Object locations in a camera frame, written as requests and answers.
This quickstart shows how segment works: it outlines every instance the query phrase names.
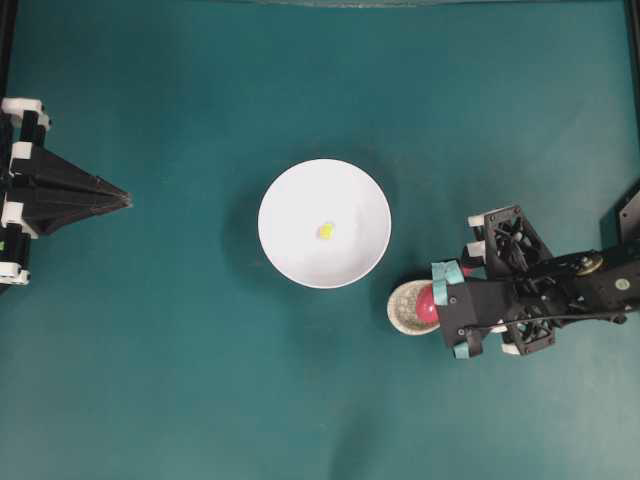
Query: black frame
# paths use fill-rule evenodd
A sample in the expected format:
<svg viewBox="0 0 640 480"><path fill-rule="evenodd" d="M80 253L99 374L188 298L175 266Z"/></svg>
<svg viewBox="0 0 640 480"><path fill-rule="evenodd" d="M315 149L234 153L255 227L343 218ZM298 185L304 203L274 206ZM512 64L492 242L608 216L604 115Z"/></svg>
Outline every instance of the black frame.
<svg viewBox="0 0 640 480"><path fill-rule="evenodd" d="M0 98L7 95L13 32L16 28L18 0L0 0Z"/></svg>

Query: white bracket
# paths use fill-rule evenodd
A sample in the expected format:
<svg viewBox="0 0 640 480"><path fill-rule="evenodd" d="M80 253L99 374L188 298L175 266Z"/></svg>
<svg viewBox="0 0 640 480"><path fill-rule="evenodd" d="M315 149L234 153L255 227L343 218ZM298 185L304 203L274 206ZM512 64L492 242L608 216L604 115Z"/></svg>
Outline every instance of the white bracket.
<svg viewBox="0 0 640 480"><path fill-rule="evenodd" d="M51 119L44 113L44 107L40 100L33 98L3 98L2 111L11 115L11 123L20 128L24 118L24 112L31 110L38 113L38 125L42 125L47 131L51 129Z"/></svg>

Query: black mechanical part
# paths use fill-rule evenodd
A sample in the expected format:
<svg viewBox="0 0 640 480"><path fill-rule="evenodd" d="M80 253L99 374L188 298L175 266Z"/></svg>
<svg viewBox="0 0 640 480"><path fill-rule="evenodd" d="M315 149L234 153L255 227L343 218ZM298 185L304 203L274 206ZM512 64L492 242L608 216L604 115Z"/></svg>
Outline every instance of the black mechanical part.
<svg viewBox="0 0 640 480"><path fill-rule="evenodd" d="M524 273L553 257L517 205L486 214L483 236L490 279Z"/></svg>
<svg viewBox="0 0 640 480"><path fill-rule="evenodd" d="M640 239L554 258L519 207L485 216L483 233L487 280L448 285L456 302L437 307L448 347L466 342L477 355L501 327L503 342L528 355L554 345L557 328L594 319L620 325L640 309ZM461 265L472 260L463 251Z"/></svg>
<svg viewBox="0 0 640 480"><path fill-rule="evenodd" d="M18 0L0 0L0 98L4 98L7 92L17 10Z"/></svg>
<svg viewBox="0 0 640 480"><path fill-rule="evenodd" d="M619 243L640 238L640 182L624 195L614 211Z"/></svg>

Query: cable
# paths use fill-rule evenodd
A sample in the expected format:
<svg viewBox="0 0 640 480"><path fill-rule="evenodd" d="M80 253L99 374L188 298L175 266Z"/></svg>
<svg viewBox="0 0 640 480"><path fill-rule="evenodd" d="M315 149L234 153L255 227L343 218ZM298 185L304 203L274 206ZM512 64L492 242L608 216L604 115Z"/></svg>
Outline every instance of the cable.
<svg viewBox="0 0 640 480"><path fill-rule="evenodd" d="M494 323L492 325L470 325L468 327L464 327L464 330L491 330L497 327L505 327L507 325L513 325L516 323L529 323L529 322L539 322L546 320L599 320L601 318L607 317L615 317L618 315L625 315L629 312L634 312L640 308L640 305L636 305L629 309L623 310L610 310L608 312L593 312L593 313L583 313L583 314L572 314L572 315L549 315L547 317L533 317L533 318L523 318L521 320L507 320L502 323Z"/></svg>

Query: white bowl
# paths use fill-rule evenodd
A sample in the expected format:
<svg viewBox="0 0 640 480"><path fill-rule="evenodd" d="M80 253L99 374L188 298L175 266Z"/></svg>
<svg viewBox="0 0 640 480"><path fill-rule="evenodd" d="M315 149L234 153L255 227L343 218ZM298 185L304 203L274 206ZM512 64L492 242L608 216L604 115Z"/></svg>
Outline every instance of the white bowl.
<svg viewBox="0 0 640 480"><path fill-rule="evenodd" d="M391 211L367 173L339 160L309 160L285 171L258 213L265 254L285 277L312 288L359 280L384 255Z"/></svg>

